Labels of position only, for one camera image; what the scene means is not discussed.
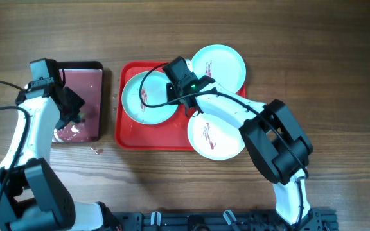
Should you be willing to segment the mint plate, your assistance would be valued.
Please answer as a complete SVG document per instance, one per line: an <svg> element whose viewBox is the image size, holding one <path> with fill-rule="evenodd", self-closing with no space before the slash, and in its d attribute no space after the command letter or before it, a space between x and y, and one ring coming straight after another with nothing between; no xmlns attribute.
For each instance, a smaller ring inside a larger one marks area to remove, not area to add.
<svg viewBox="0 0 370 231"><path fill-rule="evenodd" d="M237 93L245 82L245 62L229 46L213 44L202 48L191 59L191 66L198 77L211 77L232 93Z"/></svg>
<svg viewBox="0 0 370 231"><path fill-rule="evenodd" d="M188 140L199 155L211 160L228 160L245 148L237 128L206 113L195 112L191 116Z"/></svg>
<svg viewBox="0 0 370 231"><path fill-rule="evenodd" d="M144 106L139 96L148 105L158 105L167 102L166 84L168 77L159 71L152 72L145 80L143 88L139 90L140 83L146 75L145 72L134 75L123 88L121 102L125 113L134 121L154 125L168 120L177 110L177 105L166 105L158 108Z"/></svg>

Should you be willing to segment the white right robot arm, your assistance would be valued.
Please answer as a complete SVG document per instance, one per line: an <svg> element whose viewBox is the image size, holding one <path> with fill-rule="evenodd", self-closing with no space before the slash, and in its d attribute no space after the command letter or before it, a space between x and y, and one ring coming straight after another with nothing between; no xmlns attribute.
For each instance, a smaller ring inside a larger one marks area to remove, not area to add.
<svg viewBox="0 0 370 231"><path fill-rule="evenodd" d="M171 76L169 81L172 101L238 129L256 169L274 187L276 212L298 230L310 210L304 181L313 148L290 109L278 99L266 104L243 98L206 76Z"/></svg>

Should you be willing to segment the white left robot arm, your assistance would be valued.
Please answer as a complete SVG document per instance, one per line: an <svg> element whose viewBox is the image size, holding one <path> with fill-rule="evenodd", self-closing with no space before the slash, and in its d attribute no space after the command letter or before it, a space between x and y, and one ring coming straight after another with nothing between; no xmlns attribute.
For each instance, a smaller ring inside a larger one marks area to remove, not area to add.
<svg viewBox="0 0 370 231"><path fill-rule="evenodd" d="M1 230L113 230L118 220L100 202L72 199L49 164L54 131L84 104L69 87L29 85L16 104L18 122L0 163Z"/></svg>

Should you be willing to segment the green cleaning sponge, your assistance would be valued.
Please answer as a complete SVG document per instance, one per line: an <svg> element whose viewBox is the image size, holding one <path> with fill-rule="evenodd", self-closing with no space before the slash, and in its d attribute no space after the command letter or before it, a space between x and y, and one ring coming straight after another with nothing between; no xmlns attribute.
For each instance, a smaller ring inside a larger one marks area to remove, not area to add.
<svg viewBox="0 0 370 231"><path fill-rule="evenodd" d="M75 124L83 123L85 121L85 113L79 112L73 119L72 122Z"/></svg>

